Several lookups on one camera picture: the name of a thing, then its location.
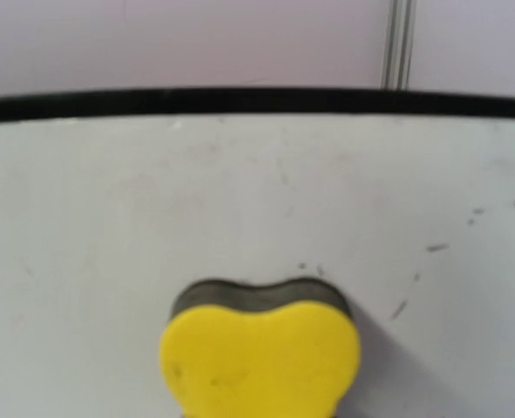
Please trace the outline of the yellow black whiteboard eraser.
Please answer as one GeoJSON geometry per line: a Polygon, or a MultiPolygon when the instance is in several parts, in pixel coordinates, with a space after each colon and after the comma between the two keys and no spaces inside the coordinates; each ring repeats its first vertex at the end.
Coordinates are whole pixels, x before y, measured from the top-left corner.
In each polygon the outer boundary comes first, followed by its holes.
{"type": "Polygon", "coordinates": [[[197,281],[159,341],[160,372],[185,417],[332,417],[361,359],[347,299],[309,276],[197,281]]]}

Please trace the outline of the white whiteboard black frame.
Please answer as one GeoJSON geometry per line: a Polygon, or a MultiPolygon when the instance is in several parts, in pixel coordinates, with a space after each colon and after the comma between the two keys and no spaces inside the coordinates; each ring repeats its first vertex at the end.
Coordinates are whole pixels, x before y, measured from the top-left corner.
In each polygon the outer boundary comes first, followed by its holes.
{"type": "Polygon", "coordinates": [[[0,98],[0,417],[185,417],[175,299],[300,276],[361,338],[332,417],[515,417],[515,98],[0,98]]]}

